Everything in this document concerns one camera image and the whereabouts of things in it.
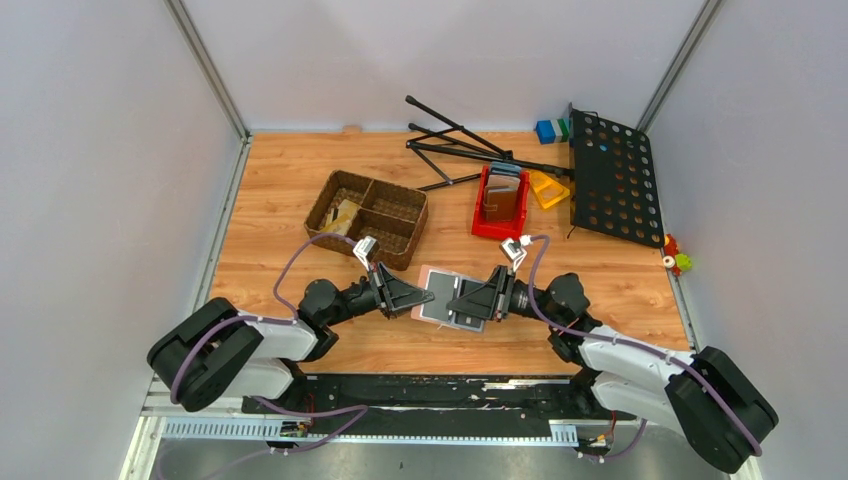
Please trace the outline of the black credit card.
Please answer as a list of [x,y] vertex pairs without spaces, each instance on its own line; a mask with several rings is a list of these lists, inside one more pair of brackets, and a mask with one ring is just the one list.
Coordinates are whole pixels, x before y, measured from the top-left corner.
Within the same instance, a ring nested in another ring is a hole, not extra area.
[[455,274],[431,270],[428,273],[426,289],[434,299],[422,306],[422,317],[428,320],[449,322],[452,311],[448,304],[455,298],[458,278]]

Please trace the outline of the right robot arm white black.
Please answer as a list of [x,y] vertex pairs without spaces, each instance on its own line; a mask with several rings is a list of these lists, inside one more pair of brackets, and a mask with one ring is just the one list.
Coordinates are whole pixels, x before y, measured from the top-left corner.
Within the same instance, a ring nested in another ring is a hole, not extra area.
[[635,415],[683,436],[708,464],[735,473],[777,427],[779,416],[722,350],[667,350],[620,334],[593,318],[579,277],[567,273],[539,289],[505,266],[490,278],[450,281],[449,312],[481,321],[509,314],[549,327],[548,341],[584,381],[571,403],[584,417],[603,410]]

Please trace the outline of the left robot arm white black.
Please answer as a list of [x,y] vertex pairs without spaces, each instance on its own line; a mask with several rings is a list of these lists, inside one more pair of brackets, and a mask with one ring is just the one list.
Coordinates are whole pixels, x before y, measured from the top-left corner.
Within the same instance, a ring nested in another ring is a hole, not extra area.
[[293,319],[249,314],[216,297],[156,341],[147,363],[171,402],[188,412],[221,398],[259,396],[293,413],[307,390],[295,379],[296,365],[322,358],[335,345],[332,326],[374,311],[396,318],[434,298],[383,263],[344,290],[327,279],[311,282]]

